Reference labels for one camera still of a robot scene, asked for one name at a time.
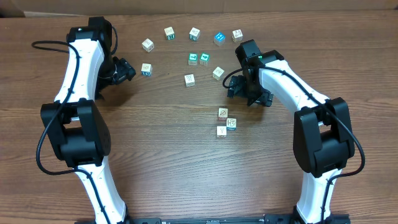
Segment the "block with red side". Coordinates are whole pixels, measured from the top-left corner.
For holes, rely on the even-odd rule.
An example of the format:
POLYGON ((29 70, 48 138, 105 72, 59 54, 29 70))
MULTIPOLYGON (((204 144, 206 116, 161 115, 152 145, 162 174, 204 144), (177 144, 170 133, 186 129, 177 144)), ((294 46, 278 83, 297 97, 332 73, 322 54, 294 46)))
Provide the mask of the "block with red side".
POLYGON ((218 119, 226 120, 228 118, 228 109, 227 108, 219 108, 218 109, 218 119))

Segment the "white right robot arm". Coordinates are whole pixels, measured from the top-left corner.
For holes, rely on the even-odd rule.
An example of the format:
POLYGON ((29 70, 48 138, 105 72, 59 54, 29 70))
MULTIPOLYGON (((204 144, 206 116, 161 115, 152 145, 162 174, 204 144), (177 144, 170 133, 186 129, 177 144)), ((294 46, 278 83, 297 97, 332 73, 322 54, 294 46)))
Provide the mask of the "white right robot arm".
POLYGON ((292 113, 293 152, 303 170, 300 198, 288 215, 265 215, 264 223, 350 223, 349 215, 330 210, 335 182, 358 147, 348 105, 329 99, 306 84, 276 50, 239 46, 241 65, 230 78, 227 96, 247 98, 248 105, 270 107, 274 97, 292 113))

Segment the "block with blue H side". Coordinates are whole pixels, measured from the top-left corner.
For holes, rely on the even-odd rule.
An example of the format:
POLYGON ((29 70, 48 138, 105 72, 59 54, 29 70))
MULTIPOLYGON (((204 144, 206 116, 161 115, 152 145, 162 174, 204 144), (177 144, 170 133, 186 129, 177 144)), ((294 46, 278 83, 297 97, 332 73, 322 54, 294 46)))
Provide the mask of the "block with blue H side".
POLYGON ((226 119, 226 129, 228 131, 236 130, 237 119, 236 118, 227 118, 226 119))

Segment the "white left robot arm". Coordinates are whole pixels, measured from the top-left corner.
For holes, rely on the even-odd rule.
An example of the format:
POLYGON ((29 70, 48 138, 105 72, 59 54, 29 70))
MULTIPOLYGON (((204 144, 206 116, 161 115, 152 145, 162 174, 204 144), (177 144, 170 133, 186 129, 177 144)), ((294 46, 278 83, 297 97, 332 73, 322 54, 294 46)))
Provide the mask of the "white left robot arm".
POLYGON ((136 74, 115 57, 116 29, 104 17, 73 27, 62 43, 68 47, 65 78, 53 103, 44 104, 44 131, 38 145, 49 138, 57 159, 81 180, 95 211, 94 223, 130 223, 127 205, 118 193, 109 168, 111 135, 95 105, 101 90, 132 80, 136 74))

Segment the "block with yellow C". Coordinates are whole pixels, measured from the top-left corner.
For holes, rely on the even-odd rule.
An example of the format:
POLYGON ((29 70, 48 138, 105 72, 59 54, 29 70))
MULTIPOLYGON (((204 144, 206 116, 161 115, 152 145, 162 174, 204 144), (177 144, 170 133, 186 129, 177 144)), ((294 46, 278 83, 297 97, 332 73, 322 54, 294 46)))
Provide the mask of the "block with yellow C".
POLYGON ((220 80, 222 75, 224 74, 224 70, 221 67, 216 67, 213 72, 213 78, 216 80, 220 80))

